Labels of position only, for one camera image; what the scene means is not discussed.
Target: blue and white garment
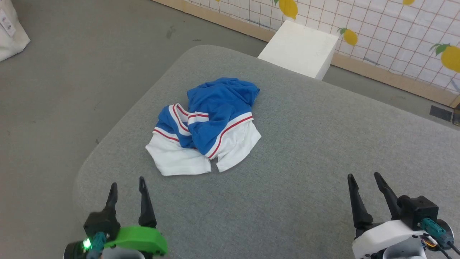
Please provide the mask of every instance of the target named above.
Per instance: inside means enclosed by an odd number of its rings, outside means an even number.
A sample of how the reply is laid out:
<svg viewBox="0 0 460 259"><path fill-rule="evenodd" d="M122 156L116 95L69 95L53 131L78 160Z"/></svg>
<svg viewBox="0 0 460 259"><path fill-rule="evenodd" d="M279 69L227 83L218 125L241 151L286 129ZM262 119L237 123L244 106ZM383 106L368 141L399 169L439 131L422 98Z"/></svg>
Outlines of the blue and white garment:
<svg viewBox="0 0 460 259"><path fill-rule="evenodd" d="M163 108L146 146L163 175L223 172L241 162L260 139L251 113L259 88L237 78L220 78L187 92L189 111Z"/></svg>

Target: black object on floor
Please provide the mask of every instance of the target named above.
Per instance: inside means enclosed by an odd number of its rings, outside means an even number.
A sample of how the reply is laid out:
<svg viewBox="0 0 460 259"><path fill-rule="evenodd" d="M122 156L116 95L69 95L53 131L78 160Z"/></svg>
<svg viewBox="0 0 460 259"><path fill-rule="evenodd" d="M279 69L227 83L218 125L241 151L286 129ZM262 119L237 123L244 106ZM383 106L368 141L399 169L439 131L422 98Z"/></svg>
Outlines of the black object on floor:
<svg viewBox="0 0 460 259"><path fill-rule="evenodd" d="M431 109L430 109L430 115L433 115L445 121L450 121L450 119L452 118L452 112L448 110L444 110L436 106L433 106L433 105L431 106Z"/></svg>
<svg viewBox="0 0 460 259"><path fill-rule="evenodd" d="M454 109L454 115L452 117L452 123L457 125L457 126L460 126L460 103Z"/></svg>

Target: printed label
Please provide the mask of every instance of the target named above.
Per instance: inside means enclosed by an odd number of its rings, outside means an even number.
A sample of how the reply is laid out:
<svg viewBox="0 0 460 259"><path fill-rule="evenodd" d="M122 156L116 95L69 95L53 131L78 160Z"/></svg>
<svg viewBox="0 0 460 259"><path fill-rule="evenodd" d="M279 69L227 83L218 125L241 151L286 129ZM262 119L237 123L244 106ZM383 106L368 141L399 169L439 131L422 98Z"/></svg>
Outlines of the printed label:
<svg viewBox="0 0 460 259"><path fill-rule="evenodd" d="M0 9L0 24L6 30L8 35L10 37L13 37L14 33L16 32L16 29L14 28L13 24L6 16L6 13L5 11L3 11L3 9Z"/></svg>

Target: white bag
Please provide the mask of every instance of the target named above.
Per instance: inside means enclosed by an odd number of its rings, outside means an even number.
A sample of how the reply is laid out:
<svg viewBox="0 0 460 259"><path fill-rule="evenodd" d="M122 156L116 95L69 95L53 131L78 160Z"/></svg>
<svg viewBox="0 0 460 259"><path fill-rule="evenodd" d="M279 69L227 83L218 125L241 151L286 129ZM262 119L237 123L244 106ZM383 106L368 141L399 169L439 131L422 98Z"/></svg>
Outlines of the white bag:
<svg viewBox="0 0 460 259"><path fill-rule="evenodd" d="M23 51L29 42L11 0L0 0L0 61Z"/></svg>

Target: wooden baseboard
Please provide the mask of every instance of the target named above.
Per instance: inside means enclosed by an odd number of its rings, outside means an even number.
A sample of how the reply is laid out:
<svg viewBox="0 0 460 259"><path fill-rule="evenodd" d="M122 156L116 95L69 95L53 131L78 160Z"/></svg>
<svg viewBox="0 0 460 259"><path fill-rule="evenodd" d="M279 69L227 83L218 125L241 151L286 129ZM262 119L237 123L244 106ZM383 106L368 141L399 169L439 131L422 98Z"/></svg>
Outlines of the wooden baseboard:
<svg viewBox="0 0 460 259"><path fill-rule="evenodd" d="M269 42L275 35L275 32L263 29L252 24L228 17L218 12L193 5L184 0L152 0L154 2L172 7L179 11L191 14L209 22L219 24L226 28L241 32L251 37ZM451 108L457 107L460 103L460 95L444 91L437 87L416 81L414 79L404 77L401 75L393 74L389 71L381 69L377 66L366 64L356 59L348 58L338 53L334 54L332 65L343 68L345 70L360 74L365 77L380 81L382 83L391 85L401 90L416 94L418 96L427 98L437 103L449 106Z"/></svg>

